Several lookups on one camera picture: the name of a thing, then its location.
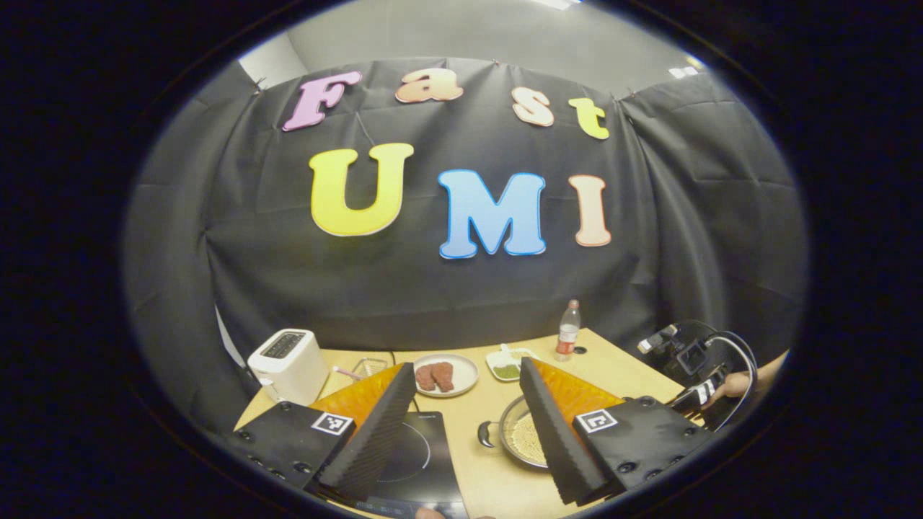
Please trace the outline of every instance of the stainless steel pot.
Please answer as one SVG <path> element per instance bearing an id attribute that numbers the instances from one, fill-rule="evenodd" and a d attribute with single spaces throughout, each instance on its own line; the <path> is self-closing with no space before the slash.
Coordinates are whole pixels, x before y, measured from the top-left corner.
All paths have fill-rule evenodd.
<path id="1" fill-rule="evenodd" d="M 520 452 L 512 440 L 513 427 L 516 425 L 516 422 L 524 416 L 529 416 L 529 405 L 525 402 L 525 396 L 521 396 L 507 406 L 499 422 L 491 422 L 488 420 L 478 426 L 477 439 L 485 447 L 493 448 L 494 445 L 490 442 L 490 432 L 487 430 L 487 427 L 492 423 L 498 423 L 500 424 L 500 441 L 503 443 L 503 447 L 508 453 L 527 465 L 547 469 L 548 465 L 545 464 L 544 460 L 535 459 L 528 453 Z"/>

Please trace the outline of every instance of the pink utensil handle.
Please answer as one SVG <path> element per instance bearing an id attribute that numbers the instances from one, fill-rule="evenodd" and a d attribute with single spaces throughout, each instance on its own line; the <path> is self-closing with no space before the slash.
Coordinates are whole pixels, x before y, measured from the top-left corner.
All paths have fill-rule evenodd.
<path id="1" fill-rule="evenodd" d="M 359 375 L 356 375 L 355 373 L 353 373 L 353 372 L 350 371 L 349 369 L 343 369 L 343 368 L 340 368 L 340 367 L 338 367 L 338 366 L 334 366 L 334 367 L 333 367 L 333 370 L 336 371 L 337 373 L 342 373 L 343 375 L 346 375 L 347 377 L 353 377 L 353 378 L 356 379 L 356 380 L 361 380 L 361 379 L 362 379 L 362 377 L 360 377 Z"/>

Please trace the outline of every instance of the white plate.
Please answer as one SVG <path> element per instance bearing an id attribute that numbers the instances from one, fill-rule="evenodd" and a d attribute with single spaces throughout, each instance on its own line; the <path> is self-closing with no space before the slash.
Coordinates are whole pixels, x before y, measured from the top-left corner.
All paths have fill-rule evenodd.
<path id="1" fill-rule="evenodd" d="M 477 382 L 477 366 L 470 359 L 451 353 L 434 353 L 432 355 L 421 356 L 414 361 L 414 375 L 416 371 L 427 364 L 436 364 L 437 362 L 448 362 L 452 365 L 452 385 L 455 386 L 450 392 L 442 392 L 439 386 L 435 391 L 424 391 L 420 389 L 420 383 L 416 383 L 416 390 L 428 396 L 445 398 L 462 394 L 470 390 L 474 383 Z"/>

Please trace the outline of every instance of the plastic bottle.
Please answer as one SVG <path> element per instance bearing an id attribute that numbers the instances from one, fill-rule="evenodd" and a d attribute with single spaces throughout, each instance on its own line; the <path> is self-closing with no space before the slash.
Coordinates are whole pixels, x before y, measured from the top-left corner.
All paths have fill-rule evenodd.
<path id="1" fill-rule="evenodd" d="M 577 342 L 577 332 L 580 331 L 580 302 L 571 299 L 568 309 L 561 316 L 561 325 L 557 334 L 557 348 L 555 360 L 565 362 L 573 357 L 574 343 Z"/>

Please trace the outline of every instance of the letter m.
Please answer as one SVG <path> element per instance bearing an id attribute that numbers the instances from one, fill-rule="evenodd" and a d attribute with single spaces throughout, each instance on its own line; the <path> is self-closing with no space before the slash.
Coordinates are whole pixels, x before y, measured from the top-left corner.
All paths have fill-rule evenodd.
<path id="1" fill-rule="evenodd" d="M 538 202 L 545 180 L 531 173 L 509 178 L 499 202 L 494 202 L 481 176 L 467 169 L 453 169 L 439 175 L 439 184 L 449 192 L 449 241 L 439 248 L 448 260 L 471 258 L 477 245 L 471 241 L 472 224 L 487 254 L 500 248 L 500 240 L 511 227 L 504 250 L 513 256 L 541 254 Z"/>

